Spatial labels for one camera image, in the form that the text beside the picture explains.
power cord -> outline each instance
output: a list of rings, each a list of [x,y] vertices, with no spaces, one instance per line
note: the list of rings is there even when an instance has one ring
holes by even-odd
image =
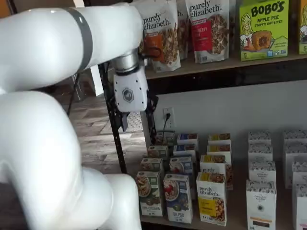
[[[171,117],[171,114],[170,114],[170,113],[167,113],[167,114],[166,114],[166,119],[165,119],[165,122],[164,122],[164,126],[163,126],[162,144],[164,144],[164,131],[165,131],[165,126],[166,126],[166,123],[167,123],[167,121],[169,120],[170,117]]]

brand logo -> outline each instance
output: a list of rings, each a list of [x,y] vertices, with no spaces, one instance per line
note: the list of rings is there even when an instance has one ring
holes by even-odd
[[[123,90],[123,98],[126,102],[131,103],[134,100],[133,91],[129,88]]]
[[[273,4],[267,4],[265,6],[255,6],[251,9],[251,16],[256,17],[258,14],[265,14],[268,15],[271,12],[281,12],[284,10],[284,1],[278,1]]]

wooden floor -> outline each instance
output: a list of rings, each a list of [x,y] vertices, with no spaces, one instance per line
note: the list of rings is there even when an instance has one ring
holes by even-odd
[[[69,95],[57,94],[55,98],[67,110]],[[82,165],[102,173],[120,173],[113,135],[100,134],[109,121],[104,97],[88,97],[74,103],[70,119],[79,138]],[[144,134],[122,133],[120,139],[128,173],[134,176],[142,157],[146,155]],[[27,227],[14,189],[10,185],[0,184],[0,230],[24,229]]]

bobo's box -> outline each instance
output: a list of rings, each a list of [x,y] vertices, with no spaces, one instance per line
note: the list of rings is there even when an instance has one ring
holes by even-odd
[[[168,220],[190,224],[193,219],[193,210],[189,176],[166,174],[163,184]]]
[[[288,55],[288,11],[289,0],[243,0],[241,61]]]

shelf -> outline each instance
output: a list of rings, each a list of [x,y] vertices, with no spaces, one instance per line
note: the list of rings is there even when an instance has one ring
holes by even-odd
[[[193,52],[191,52],[189,53],[188,59],[183,60],[181,62],[181,68],[175,71],[155,73],[151,67],[148,67],[145,73],[147,79],[157,79],[157,78],[172,77],[184,74],[208,72],[220,69],[232,69],[232,68],[245,67],[245,66],[276,63],[282,61],[300,60],[305,58],[307,58],[307,55],[299,55],[297,53],[297,49],[291,48],[289,49],[289,54],[286,57],[278,57],[278,58],[270,58],[270,59],[254,60],[254,61],[241,61],[239,58],[239,54],[236,54],[232,55],[229,59],[225,61],[216,61],[207,64],[195,64],[194,54]]]
[[[227,225],[226,227],[209,224],[200,221],[197,203],[193,203],[193,221],[191,224],[182,224],[171,222],[164,217],[147,217],[141,216],[141,221],[151,224],[168,225],[179,228],[195,229],[195,230],[246,230],[247,214],[246,214],[246,179],[247,167],[242,164],[234,165],[234,190],[229,191],[227,200]],[[276,229],[293,230],[292,227],[292,208],[291,208],[291,190],[284,189],[282,179],[282,168],[277,167],[277,210],[276,210]]]

